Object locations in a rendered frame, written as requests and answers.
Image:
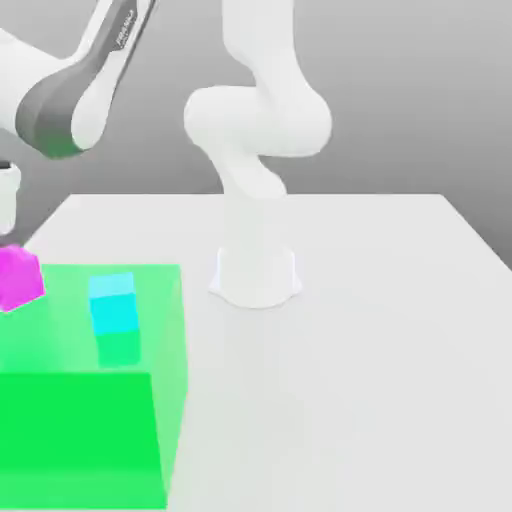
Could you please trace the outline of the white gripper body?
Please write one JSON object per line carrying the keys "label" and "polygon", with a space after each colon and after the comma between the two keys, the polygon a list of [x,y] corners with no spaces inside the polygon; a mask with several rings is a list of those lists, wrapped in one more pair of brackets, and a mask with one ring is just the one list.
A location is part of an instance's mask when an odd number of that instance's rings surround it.
{"label": "white gripper body", "polygon": [[14,229],[20,183],[21,171],[17,166],[0,170],[0,235]]}

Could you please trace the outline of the small magenta cube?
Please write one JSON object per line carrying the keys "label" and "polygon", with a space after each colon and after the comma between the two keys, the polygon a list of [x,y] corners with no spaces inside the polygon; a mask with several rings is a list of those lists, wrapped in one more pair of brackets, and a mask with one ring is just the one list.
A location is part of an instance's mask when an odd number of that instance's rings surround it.
{"label": "small magenta cube", "polygon": [[10,312],[44,294],[38,257],[17,245],[0,248],[0,311]]}

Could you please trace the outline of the small cyan cube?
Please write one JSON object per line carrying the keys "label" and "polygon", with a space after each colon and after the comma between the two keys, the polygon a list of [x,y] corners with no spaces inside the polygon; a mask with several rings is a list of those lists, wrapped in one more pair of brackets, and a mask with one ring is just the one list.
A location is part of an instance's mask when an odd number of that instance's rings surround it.
{"label": "small cyan cube", "polygon": [[139,328],[132,272],[91,276],[88,300],[93,331],[97,336]]}

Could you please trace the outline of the large green box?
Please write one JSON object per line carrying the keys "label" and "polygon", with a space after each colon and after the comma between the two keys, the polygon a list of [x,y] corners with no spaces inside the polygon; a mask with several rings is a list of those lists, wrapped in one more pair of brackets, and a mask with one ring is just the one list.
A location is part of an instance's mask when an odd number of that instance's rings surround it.
{"label": "large green box", "polygon": [[[188,388],[181,270],[46,264],[0,313],[0,509],[162,510]],[[136,329],[94,331],[90,280],[134,278]]]}

